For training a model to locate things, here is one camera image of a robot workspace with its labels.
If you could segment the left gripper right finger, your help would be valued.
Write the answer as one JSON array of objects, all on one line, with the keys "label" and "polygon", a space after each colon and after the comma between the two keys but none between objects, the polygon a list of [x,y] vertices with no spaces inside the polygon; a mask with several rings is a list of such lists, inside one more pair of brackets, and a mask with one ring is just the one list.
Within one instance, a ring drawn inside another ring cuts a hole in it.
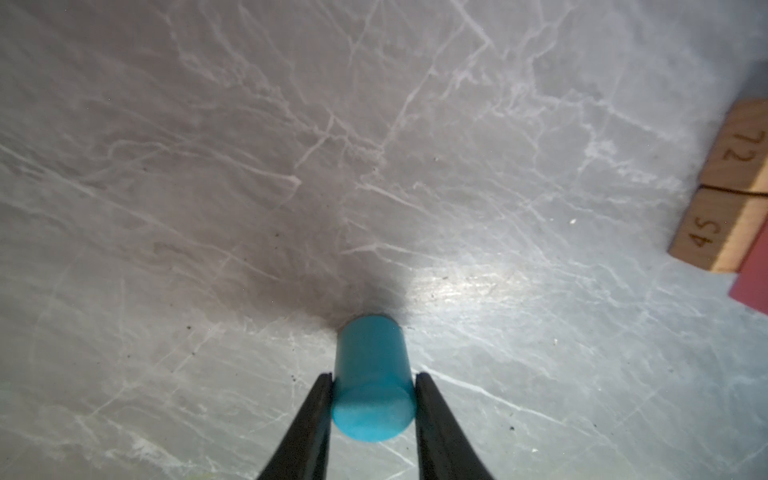
[{"label": "left gripper right finger", "polygon": [[418,373],[416,438],[421,480],[493,480],[431,376]]}]

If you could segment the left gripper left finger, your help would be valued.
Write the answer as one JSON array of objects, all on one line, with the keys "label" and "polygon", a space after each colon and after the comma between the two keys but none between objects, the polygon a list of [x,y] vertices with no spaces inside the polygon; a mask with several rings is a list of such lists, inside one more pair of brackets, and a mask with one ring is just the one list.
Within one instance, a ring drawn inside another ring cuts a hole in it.
[{"label": "left gripper left finger", "polygon": [[332,399],[332,374],[320,374],[257,480],[326,479]]}]

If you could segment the small teal cylinder block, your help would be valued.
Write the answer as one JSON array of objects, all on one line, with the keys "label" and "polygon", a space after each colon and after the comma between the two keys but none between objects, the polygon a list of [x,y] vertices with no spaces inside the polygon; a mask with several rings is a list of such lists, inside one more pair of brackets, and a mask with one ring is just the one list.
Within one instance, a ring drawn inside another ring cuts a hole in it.
[{"label": "small teal cylinder block", "polygon": [[338,335],[332,419],[347,437],[390,440],[416,415],[414,384],[401,327],[383,315],[354,319]]}]

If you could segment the dark pink wood block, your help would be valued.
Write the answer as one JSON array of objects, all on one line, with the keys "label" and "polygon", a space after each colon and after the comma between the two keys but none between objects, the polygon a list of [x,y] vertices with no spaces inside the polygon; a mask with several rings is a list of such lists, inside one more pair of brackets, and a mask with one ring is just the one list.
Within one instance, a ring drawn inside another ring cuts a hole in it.
[{"label": "dark pink wood block", "polygon": [[764,224],[729,291],[730,298],[764,315],[768,312],[767,238],[767,224]]}]

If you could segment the natural wood block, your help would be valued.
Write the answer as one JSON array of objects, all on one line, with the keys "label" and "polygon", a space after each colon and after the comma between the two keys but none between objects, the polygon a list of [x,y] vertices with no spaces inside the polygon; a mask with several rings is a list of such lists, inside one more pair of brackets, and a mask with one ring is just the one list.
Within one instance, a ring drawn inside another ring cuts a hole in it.
[{"label": "natural wood block", "polygon": [[714,273],[736,273],[767,218],[767,197],[701,186],[668,253]]},{"label": "natural wood block", "polygon": [[721,128],[699,173],[709,187],[767,193],[767,99],[737,100]]}]

